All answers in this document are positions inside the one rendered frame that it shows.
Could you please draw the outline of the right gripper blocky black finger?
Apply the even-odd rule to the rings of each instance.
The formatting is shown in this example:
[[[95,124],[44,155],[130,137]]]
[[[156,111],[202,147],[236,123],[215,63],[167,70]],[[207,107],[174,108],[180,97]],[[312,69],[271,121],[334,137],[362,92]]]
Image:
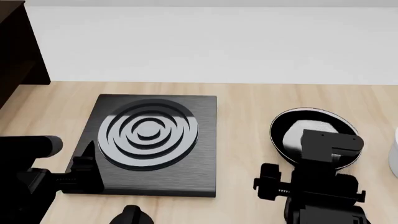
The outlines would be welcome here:
[[[259,178],[254,179],[253,189],[260,199],[275,200],[279,195],[281,172],[277,164],[262,164]]]

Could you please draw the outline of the black square stove plate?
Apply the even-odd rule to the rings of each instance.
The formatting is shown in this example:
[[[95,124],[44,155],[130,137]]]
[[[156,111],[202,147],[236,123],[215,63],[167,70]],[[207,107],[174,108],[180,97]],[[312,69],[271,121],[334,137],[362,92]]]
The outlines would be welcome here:
[[[107,195],[215,197],[216,96],[96,100],[73,156],[95,145]]]

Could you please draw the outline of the left gripper pointed black finger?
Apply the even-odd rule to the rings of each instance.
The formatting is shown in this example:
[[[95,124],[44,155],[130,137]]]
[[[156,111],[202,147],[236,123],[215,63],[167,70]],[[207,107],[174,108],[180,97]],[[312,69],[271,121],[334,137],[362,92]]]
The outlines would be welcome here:
[[[98,173],[98,165],[95,158],[95,144],[91,141],[85,148],[81,156],[75,156],[73,159],[72,171],[73,172],[90,172]]]

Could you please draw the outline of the white cylindrical container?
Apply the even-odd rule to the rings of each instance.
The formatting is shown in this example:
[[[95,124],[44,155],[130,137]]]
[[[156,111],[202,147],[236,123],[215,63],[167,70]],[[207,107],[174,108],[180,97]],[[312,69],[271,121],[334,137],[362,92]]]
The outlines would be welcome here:
[[[389,167],[392,173],[398,178],[398,128],[396,128],[391,150],[389,151]]]

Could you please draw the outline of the left gripper blocky black finger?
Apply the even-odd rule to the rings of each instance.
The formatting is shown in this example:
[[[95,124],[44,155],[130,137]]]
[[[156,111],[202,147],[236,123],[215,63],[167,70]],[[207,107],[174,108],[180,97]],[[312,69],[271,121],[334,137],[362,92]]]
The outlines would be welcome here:
[[[50,171],[48,169],[31,168],[17,173],[27,194],[36,194],[50,188]]]

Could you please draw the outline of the right gripper angled black finger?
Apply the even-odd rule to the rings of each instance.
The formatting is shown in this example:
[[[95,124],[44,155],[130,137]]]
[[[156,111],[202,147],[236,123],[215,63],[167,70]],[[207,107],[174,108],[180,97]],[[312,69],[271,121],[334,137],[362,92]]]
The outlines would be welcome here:
[[[359,158],[364,147],[360,136],[303,130],[300,166],[322,166],[328,169],[348,167]]]

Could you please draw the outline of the dark brown wooden cabinet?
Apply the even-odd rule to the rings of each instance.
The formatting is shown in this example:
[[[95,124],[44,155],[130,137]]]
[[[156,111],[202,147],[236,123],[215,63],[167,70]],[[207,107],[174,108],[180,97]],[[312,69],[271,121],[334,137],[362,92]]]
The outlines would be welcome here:
[[[24,0],[0,0],[0,108],[19,85],[51,83]]]

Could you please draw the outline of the black frying pan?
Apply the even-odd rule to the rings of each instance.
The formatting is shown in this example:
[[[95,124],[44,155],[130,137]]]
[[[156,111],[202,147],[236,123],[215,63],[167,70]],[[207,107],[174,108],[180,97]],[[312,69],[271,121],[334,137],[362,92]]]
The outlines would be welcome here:
[[[278,153],[293,166],[299,166],[303,130],[358,135],[354,126],[342,117],[316,108],[295,108],[275,117],[270,138]]]

